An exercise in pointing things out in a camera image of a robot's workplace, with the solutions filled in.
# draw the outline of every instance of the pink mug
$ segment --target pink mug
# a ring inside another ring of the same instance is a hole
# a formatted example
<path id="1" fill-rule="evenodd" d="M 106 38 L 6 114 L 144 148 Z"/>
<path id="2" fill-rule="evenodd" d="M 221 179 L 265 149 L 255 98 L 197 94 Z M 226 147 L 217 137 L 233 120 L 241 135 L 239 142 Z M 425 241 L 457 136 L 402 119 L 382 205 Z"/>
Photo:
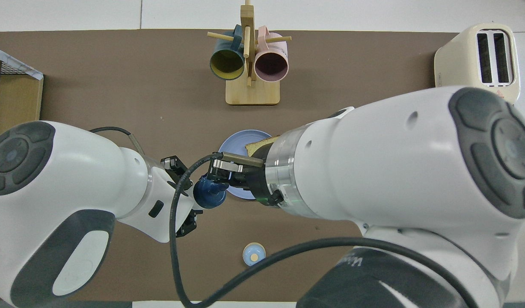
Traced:
<path id="1" fill-rule="evenodd" d="M 255 74 L 261 80 L 276 82 L 282 80 L 289 72 L 287 43 L 278 41 L 266 43 L 266 39 L 281 37 L 270 33 L 266 26 L 258 28 L 258 45 L 255 55 Z"/>

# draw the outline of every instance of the wooden mug stand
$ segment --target wooden mug stand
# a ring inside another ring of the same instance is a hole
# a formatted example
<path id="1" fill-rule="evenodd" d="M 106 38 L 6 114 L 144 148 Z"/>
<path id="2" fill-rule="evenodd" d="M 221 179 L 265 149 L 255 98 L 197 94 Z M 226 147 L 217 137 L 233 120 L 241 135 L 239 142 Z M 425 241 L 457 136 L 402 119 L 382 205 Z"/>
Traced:
<path id="1" fill-rule="evenodd" d="M 255 8 L 250 0 L 241 6 L 241 29 L 243 31 L 243 57 L 245 70 L 235 80 L 226 81 L 226 103 L 229 105 L 275 105 L 279 103 L 279 81 L 266 82 L 257 79 L 255 74 L 255 50 L 258 41 L 255 39 Z M 216 39 L 232 41 L 233 37 L 219 33 L 207 33 Z M 291 41 L 290 36 L 269 38 L 267 43 Z"/>

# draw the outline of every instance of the wooden crate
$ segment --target wooden crate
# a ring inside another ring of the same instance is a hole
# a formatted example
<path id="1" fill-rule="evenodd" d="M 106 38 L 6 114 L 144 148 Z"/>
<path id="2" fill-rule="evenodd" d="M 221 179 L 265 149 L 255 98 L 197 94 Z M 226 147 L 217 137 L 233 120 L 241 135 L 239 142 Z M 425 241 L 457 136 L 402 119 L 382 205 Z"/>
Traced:
<path id="1" fill-rule="evenodd" d="M 15 125 L 40 119 L 43 75 L 0 51 L 0 134 Z"/>

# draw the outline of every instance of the bread slice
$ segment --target bread slice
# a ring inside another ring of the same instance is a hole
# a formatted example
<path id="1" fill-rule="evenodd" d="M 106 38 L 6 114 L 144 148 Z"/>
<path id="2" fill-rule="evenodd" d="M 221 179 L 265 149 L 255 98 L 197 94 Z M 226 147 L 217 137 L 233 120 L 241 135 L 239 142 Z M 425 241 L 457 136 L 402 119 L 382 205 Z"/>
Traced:
<path id="1" fill-rule="evenodd" d="M 270 137 L 270 138 L 263 139 L 263 140 L 261 140 L 259 142 L 253 142 L 253 143 L 250 143 L 250 144 L 246 144 L 245 145 L 245 149 L 247 150 L 247 156 L 253 156 L 253 154 L 259 148 L 261 148 L 262 146 L 264 146 L 266 144 L 273 143 L 274 141 L 276 141 L 276 139 L 278 139 L 278 137 L 279 136 Z"/>

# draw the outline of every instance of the black cable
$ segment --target black cable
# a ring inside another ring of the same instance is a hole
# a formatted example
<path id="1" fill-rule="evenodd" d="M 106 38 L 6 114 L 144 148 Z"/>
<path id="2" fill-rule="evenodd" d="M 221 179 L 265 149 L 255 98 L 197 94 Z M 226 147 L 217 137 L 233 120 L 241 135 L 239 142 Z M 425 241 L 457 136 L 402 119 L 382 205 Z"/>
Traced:
<path id="1" fill-rule="evenodd" d="M 311 240 L 306 243 L 298 244 L 289 248 L 285 248 L 284 250 L 280 250 L 277 253 L 274 253 L 270 256 L 268 256 L 265 259 L 262 259 L 252 267 L 249 267 L 248 269 L 242 271 L 238 275 L 236 275 L 234 278 L 232 278 L 230 281 L 225 283 L 220 289 L 218 289 L 215 293 L 213 293 L 211 296 L 206 298 L 205 300 L 202 300 L 201 302 L 198 302 L 197 304 L 194 304 L 190 301 L 188 296 L 186 295 L 186 292 L 184 291 L 184 286 L 182 284 L 182 278 L 180 273 L 180 268 L 178 264 L 178 253 L 177 253 L 177 238 L 175 234 L 175 223 L 176 223 L 176 213 L 177 213 L 177 206 L 178 206 L 178 198 L 181 195 L 181 191 L 184 189 L 183 185 L 189 180 L 190 175 L 196 170 L 199 166 L 204 164 L 207 161 L 213 160 L 213 159 L 220 159 L 222 158 L 221 153 L 214 153 L 208 156 L 205 156 L 204 158 L 198 160 L 196 163 L 194 163 L 177 183 L 176 191 L 173 196 L 172 201 L 172 211 L 170 216 L 170 222 L 169 222 L 169 237 L 170 237 L 170 246 L 171 246 L 171 261 L 172 261 L 172 269 L 173 269 L 173 277 L 175 280 L 175 288 L 177 290 L 178 297 L 185 308 L 206 308 L 209 307 L 211 304 L 222 298 L 224 295 L 226 295 L 228 292 L 230 292 L 232 289 L 240 285 L 243 281 L 250 278 L 252 275 L 255 275 L 256 273 L 262 271 L 266 267 L 269 267 L 270 265 L 277 263 L 279 261 L 282 261 L 286 258 L 292 257 L 294 255 L 307 252 L 314 249 L 320 249 L 320 248 L 326 248 L 326 247 L 337 247 L 337 246 L 364 246 L 364 247 L 370 247 L 370 248 L 377 248 L 382 249 L 387 252 L 396 253 L 399 255 L 402 255 L 404 257 L 407 257 L 417 263 L 420 263 L 421 265 L 424 265 L 425 267 L 428 267 L 430 270 L 434 271 L 436 274 L 440 275 L 443 279 L 445 279 L 456 291 L 464 302 L 466 302 L 467 306 L 469 308 L 478 308 L 475 299 L 472 297 L 472 295 L 466 290 L 464 285 L 454 276 L 450 271 L 448 271 L 446 268 L 444 268 L 439 263 L 433 261 L 432 259 L 429 259 L 428 257 L 419 254 L 415 252 L 414 250 L 411 250 L 409 248 L 405 248 L 403 246 L 399 246 L 393 243 L 384 242 L 383 240 L 374 240 L 372 238 L 358 238 L 358 237 L 337 237 L 337 238 L 323 238 L 321 240 Z"/>
<path id="2" fill-rule="evenodd" d="M 92 130 L 90 130 L 90 132 L 92 133 L 98 133 L 100 131 L 105 131 L 105 130 L 116 130 L 116 131 L 121 131 L 122 133 L 126 134 L 127 136 L 131 135 L 131 133 L 121 127 L 116 127 L 116 126 L 105 126 L 105 127 L 98 127 L 98 128 L 94 128 Z"/>
<path id="3" fill-rule="evenodd" d="M 135 149 L 137 149 L 137 152 L 139 152 L 139 154 L 141 154 L 141 155 L 145 154 L 145 152 L 141 148 L 141 145 L 137 141 L 137 138 L 135 138 L 135 136 L 133 136 L 133 134 L 131 134 L 129 131 L 127 131 L 127 130 L 121 128 L 121 127 L 105 126 L 105 127 L 94 128 L 94 129 L 90 130 L 90 132 L 98 133 L 100 131 L 106 131 L 106 130 L 115 130 L 115 131 L 119 131 L 120 133 L 126 134 L 129 137 L 129 140 L 131 141 L 131 143 L 133 144 Z"/>

